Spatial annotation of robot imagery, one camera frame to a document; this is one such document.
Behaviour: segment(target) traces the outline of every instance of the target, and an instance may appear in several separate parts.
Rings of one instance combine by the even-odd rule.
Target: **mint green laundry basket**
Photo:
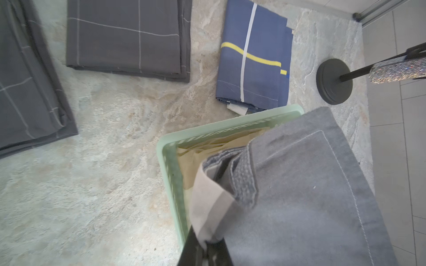
[[[182,173],[176,156],[177,147],[194,145],[211,138],[225,137],[247,129],[266,126],[273,128],[302,114],[304,114],[302,107],[292,104],[169,133],[160,138],[157,143],[157,157],[181,249],[188,235],[188,225],[184,205]]]

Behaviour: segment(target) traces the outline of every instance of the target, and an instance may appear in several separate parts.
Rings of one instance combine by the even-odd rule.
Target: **tan fabric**
[[[225,149],[245,146],[268,129],[269,127],[244,130],[226,137],[210,139],[189,148],[178,148],[176,153],[183,176],[183,188],[192,188],[198,167],[204,159]]]

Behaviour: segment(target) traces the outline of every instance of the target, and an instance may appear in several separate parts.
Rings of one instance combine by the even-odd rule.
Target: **light gray fabric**
[[[190,80],[192,0],[68,0],[66,64]]]
[[[235,204],[211,240],[225,237],[234,265],[397,265],[373,193],[329,108],[271,129],[231,160],[216,158],[202,170],[219,184],[229,179],[231,189],[222,189]],[[207,171],[213,164],[225,170]],[[210,216],[218,203],[198,213]]]
[[[0,0],[0,158],[76,135],[30,0]]]

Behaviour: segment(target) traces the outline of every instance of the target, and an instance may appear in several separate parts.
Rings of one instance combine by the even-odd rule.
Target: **round black base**
[[[349,73],[348,66],[333,58],[323,62],[317,71],[318,92],[329,104],[336,105],[346,101],[352,93],[352,80],[341,82],[339,77]]]

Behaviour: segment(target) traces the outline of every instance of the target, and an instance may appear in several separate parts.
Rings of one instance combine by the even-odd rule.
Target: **yellow stripe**
[[[223,47],[229,47],[229,48],[231,48],[231,49],[234,49],[235,51],[239,52],[240,54],[243,54],[243,53],[244,53],[244,50],[243,50],[243,49],[239,48],[238,46],[236,46],[236,45],[235,45],[235,44],[233,44],[233,43],[224,42],[224,43],[222,43],[222,45],[220,46],[220,48],[223,48]],[[256,62],[259,62],[259,63],[265,64],[265,65],[270,65],[270,66],[279,66],[279,67],[281,67],[281,62],[278,62],[278,61],[271,61],[271,60],[266,60],[266,59],[263,59],[263,58],[260,58],[260,57],[254,56],[254,55],[252,55],[252,54],[249,54],[249,53],[247,53],[247,58],[249,58],[249,59],[251,59],[251,60],[253,60],[253,61],[256,61]]]

